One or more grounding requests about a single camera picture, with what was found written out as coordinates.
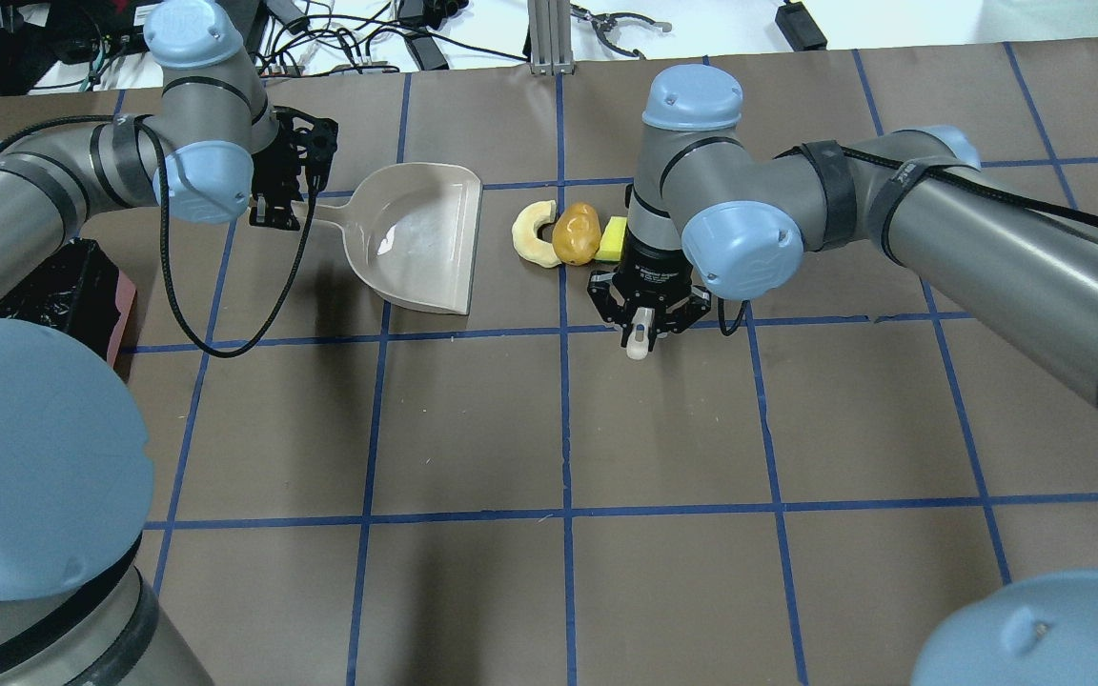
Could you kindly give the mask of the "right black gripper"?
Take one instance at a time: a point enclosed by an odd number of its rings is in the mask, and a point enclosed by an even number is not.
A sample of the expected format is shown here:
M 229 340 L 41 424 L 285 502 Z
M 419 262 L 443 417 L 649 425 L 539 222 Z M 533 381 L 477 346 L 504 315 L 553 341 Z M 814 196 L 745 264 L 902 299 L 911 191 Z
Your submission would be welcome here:
M 710 313 L 713 295 L 705 286 L 693 285 L 693 268 L 683 251 L 664 251 L 643 240 L 640 243 L 645 299 L 652 304 L 656 315 L 654 348 L 658 338 L 685 331 Z M 629 316 L 624 310 L 626 295 L 621 292 L 619 265 L 613 271 L 593 271 L 589 275 L 587 291 L 601 320 L 621 333 L 621 347 L 626 349 Z

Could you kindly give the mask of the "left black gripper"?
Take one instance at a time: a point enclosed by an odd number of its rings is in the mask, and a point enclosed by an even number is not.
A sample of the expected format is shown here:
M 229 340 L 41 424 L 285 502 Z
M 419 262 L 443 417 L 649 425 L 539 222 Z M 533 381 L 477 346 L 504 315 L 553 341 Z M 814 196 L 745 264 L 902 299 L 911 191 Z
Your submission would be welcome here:
M 289 106 L 274 106 L 274 138 L 254 153 L 248 221 L 254 227 L 296 232 L 293 204 L 318 195 L 330 181 L 339 123 Z

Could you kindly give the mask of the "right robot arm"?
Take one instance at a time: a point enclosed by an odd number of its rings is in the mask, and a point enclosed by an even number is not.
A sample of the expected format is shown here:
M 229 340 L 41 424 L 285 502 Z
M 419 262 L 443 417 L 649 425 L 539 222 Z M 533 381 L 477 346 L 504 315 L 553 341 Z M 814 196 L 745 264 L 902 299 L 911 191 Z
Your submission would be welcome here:
M 666 67 L 650 87 L 621 256 L 589 278 L 627 355 L 776 290 L 807 252 L 866 240 L 1098 411 L 1098 216 L 993 184 L 950 126 L 757 162 L 736 136 L 742 109 L 718 67 Z M 929 636 L 910 681 L 1098 685 L 1098 567 L 967 605 Z

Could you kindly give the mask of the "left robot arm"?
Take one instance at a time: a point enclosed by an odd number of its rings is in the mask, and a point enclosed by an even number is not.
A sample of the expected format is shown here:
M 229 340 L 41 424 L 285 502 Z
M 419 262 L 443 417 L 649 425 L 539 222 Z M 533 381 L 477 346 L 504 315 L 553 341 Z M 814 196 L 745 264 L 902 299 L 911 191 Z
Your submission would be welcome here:
M 97 214 L 157 207 L 293 229 L 296 175 L 318 192 L 336 151 L 269 101 L 214 1 L 163 1 L 144 25 L 164 108 L 80 114 L 0 140 L 0 300 Z M 209 685 L 135 556 L 153 501 L 148 435 L 101 352 L 0 318 L 0 685 Z

